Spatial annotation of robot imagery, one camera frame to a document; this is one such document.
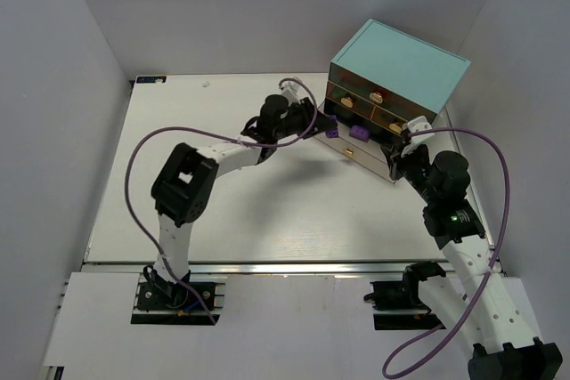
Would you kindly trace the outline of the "light purple lego brick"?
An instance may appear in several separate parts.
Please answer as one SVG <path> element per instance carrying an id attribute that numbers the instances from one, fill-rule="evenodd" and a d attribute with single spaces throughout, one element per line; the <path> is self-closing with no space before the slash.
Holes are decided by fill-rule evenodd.
<path id="1" fill-rule="evenodd" d="M 330 126 L 325 131 L 325 136 L 328 139 L 336 139 L 339 137 L 338 120 L 334 115 L 328 115 L 327 118 L 330 120 Z"/>

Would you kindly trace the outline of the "transparent drawer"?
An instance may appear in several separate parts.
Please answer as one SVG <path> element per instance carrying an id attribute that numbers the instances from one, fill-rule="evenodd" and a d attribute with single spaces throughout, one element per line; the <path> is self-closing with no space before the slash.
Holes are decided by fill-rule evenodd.
<path id="1" fill-rule="evenodd" d="M 316 139 L 379 177 L 394 183 L 390 178 L 386 157 L 380 145 L 373 140 L 364 142 L 355 139 L 349 135 L 349 132 L 350 127 L 338 121 L 338 137 L 329 138 L 322 133 L 317 135 Z"/>
<path id="2" fill-rule="evenodd" d="M 401 95 L 381 85 L 372 83 L 370 80 L 360 77 L 338 65 L 330 65 L 328 82 L 345 88 L 347 91 L 364 98 L 373 105 L 379 105 L 381 107 L 392 107 L 404 103 L 419 105 L 415 101 L 405 99 Z"/>
<path id="3" fill-rule="evenodd" d="M 371 121 L 374 106 L 371 102 L 331 82 L 326 86 L 323 111 L 347 126 L 367 125 Z"/>
<path id="4" fill-rule="evenodd" d="M 403 125 L 415 117 L 424 116 L 433 122 L 436 113 L 416 104 L 404 103 L 392 107 L 366 104 L 359 108 L 359 114 L 367 119 L 367 127 L 375 137 L 398 135 Z"/>

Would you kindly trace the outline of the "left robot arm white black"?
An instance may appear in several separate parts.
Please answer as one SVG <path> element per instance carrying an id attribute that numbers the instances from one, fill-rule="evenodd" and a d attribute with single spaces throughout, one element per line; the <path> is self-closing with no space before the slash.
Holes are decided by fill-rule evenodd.
<path id="1" fill-rule="evenodd" d="M 295 101 L 282 94 L 265 98 L 260 113 L 240 133 L 240 143 L 193 148 L 175 146 L 151 187 L 159 215 L 159 244 L 164 251 L 152 273 L 171 283 L 188 276 L 188 251 L 193 224 L 204 213 L 216 179 L 243 167 L 265 162 L 279 141 L 302 139 L 338 129 L 307 97 Z"/>

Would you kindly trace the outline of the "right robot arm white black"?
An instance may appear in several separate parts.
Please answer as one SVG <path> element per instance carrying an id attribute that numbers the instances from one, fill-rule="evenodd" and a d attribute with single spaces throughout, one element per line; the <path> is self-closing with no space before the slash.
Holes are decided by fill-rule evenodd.
<path id="1" fill-rule="evenodd" d="M 459 295 L 443 268 L 432 262 L 406 268 L 404 288 L 414 304 L 426 305 L 459 341 L 472 379 L 553 379 L 563 357 L 544 343 L 511 299 L 490 262 L 485 229 L 467 200 L 468 161 L 454 151 L 431 158 L 428 147 L 381 148 L 393 180 L 404 178 L 425 202 L 428 234 L 455 270 Z"/>

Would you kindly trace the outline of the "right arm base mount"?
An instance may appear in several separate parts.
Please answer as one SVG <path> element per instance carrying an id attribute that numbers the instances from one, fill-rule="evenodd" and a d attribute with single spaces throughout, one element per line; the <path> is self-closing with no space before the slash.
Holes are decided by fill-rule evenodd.
<path id="1" fill-rule="evenodd" d="M 419 299 L 419 283 L 432 277 L 446 277 L 436 262 L 421 262 L 407 266 L 399 281 L 371 282 L 372 291 L 362 299 L 373 307 L 376 331 L 428 331 L 440 325 L 440 320 Z"/>

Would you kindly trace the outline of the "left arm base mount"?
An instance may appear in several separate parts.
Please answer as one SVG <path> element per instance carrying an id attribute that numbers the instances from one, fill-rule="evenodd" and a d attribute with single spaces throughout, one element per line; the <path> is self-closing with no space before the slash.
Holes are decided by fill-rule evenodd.
<path id="1" fill-rule="evenodd" d="M 199 295 L 211 316 L 208 316 L 199 298 L 186 287 L 161 278 L 151 265 L 142 270 L 134 298 L 132 325 L 214 326 L 224 306 L 224 283 L 190 282 L 190 273 L 182 281 Z"/>

